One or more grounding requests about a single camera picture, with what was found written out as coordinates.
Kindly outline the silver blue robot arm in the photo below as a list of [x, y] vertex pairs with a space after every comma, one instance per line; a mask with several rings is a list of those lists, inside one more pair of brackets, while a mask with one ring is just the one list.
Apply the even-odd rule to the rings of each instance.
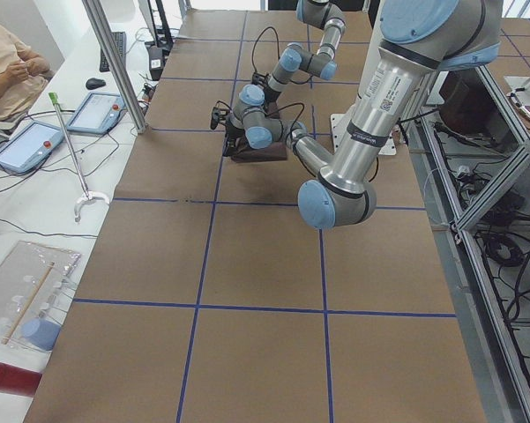
[[366, 174], [421, 79], [434, 71], [464, 70], [491, 63], [500, 46], [502, 5], [498, 1], [387, 1], [380, 7], [379, 62], [357, 96], [336, 151], [320, 145], [298, 121], [270, 117], [297, 71], [329, 80], [346, 23], [328, 1], [301, 1], [297, 18], [323, 31], [316, 53], [287, 46], [272, 73], [246, 85], [229, 109], [214, 108], [212, 126], [226, 130], [224, 153], [245, 138], [259, 150], [281, 142], [308, 168], [312, 179], [298, 192], [303, 220], [317, 229], [368, 219], [376, 194]]
[[319, 30], [321, 40], [316, 51], [310, 51], [298, 42], [286, 46], [273, 70], [265, 76], [263, 90], [266, 104], [278, 100], [297, 71], [330, 81], [338, 69], [336, 51], [346, 32], [343, 11], [331, 1], [299, 1], [296, 16], [303, 24]]

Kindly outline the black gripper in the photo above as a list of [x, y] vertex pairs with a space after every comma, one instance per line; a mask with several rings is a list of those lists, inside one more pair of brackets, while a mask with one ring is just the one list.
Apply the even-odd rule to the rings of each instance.
[[269, 104], [269, 103], [272, 103], [272, 102], [276, 102], [278, 100], [278, 98], [280, 97], [280, 95], [282, 94], [282, 92], [279, 92], [275, 89], [272, 89], [270, 86], [266, 86], [264, 88], [264, 93], [265, 93], [265, 103], [266, 104]]
[[222, 150], [223, 157], [232, 157], [236, 152], [236, 140], [244, 136], [244, 129], [233, 124], [226, 124], [226, 138]]

